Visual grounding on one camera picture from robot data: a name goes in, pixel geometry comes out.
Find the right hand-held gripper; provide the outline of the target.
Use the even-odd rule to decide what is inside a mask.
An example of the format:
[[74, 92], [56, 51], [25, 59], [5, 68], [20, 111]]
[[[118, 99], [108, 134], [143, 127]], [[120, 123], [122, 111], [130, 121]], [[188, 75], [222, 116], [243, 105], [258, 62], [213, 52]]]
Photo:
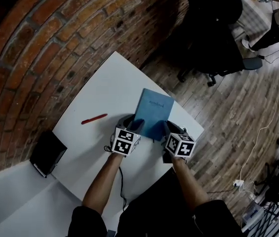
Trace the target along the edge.
[[171, 163], [172, 158], [182, 158], [187, 161], [192, 156], [195, 139], [187, 133], [187, 129], [184, 126], [178, 126], [170, 121], [159, 120], [154, 125], [154, 134], [163, 135], [163, 163]]

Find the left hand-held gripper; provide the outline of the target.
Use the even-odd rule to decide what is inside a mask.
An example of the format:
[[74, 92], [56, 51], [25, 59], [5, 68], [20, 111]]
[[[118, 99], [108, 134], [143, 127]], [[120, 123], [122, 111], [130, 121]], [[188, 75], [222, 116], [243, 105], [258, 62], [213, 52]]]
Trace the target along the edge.
[[118, 120], [110, 140], [113, 153], [128, 156], [139, 144], [145, 120], [134, 119], [135, 114], [129, 114]]

